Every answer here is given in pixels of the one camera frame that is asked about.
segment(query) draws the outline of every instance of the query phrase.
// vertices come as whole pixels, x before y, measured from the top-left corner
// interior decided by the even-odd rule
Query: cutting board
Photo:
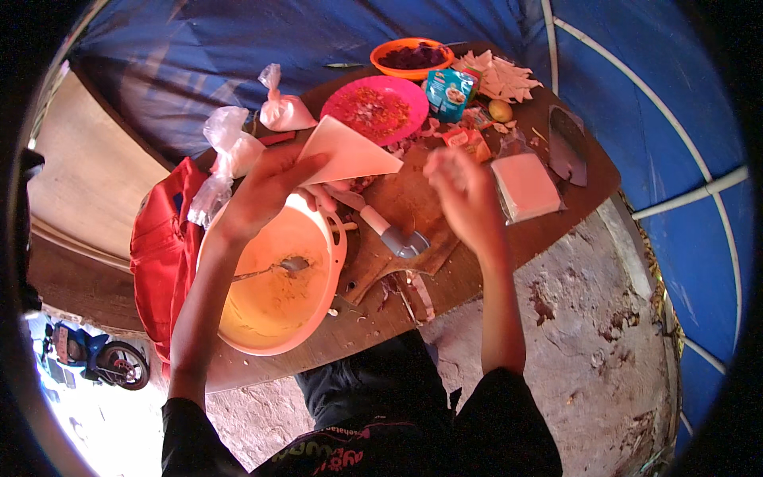
[[[446,222],[437,193],[421,172],[429,152],[423,143],[411,148],[400,172],[377,178],[363,197],[403,235],[418,230],[429,239],[431,247],[412,259],[397,257],[356,212],[353,220],[359,226],[356,232],[348,232],[346,266],[337,289],[350,303],[359,305],[371,286],[389,273],[409,269],[434,275],[458,245],[459,239]]]

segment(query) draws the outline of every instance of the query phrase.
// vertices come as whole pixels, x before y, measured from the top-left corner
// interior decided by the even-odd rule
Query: red seasoning packet
[[[472,92],[469,93],[468,102],[470,102],[477,95],[477,91],[479,91],[479,85],[482,82],[482,71],[474,69],[471,66],[467,66],[463,71],[461,71],[461,73],[469,75],[475,79],[475,84],[472,86]]]
[[[482,133],[473,129],[465,129],[459,127],[453,131],[443,133],[443,140],[447,147],[461,147],[463,148],[474,160],[479,163],[490,159],[493,153],[490,152],[488,143],[482,137]]]

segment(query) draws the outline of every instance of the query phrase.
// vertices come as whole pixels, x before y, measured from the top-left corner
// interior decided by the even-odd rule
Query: hand
[[[329,161],[325,154],[297,161],[301,149],[299,144],[265,150],[213,230],[228,243],[241,247],[249,243],[283,209],[288,195]]]
[[[330,185],[338,191],[349,191],[349,187],[352,185],[353,180],[347,179],[343,181],[331,181],[325,182],[325,185]],[[329,212],[336,212],[336,201],[333,197],[326,192],[324,184],[310,184],[305,187],[297,189],[297,193],[307,202],[307,206],[315,212],[317,205]]]
[[[464,151],[441,147],[429,155],[423,174],[437,190],[453,232],[480,262],[508,259],[506,219],[490,173]]]

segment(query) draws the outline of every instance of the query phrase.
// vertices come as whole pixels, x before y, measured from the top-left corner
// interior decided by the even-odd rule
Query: dark pants
[[[452,418],[443,381],[418,330],[301,372],[295,379],[315,430],[377,415],[441,424]]]

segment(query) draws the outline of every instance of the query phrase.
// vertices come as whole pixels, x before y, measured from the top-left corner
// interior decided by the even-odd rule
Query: red cloth
[[[188,208],[206,174],[186,157],[156,184],[135,217],[130,270],[135,304],[156,352],[169,371],[169,339],[196,275],[204,229],[188,221]]]

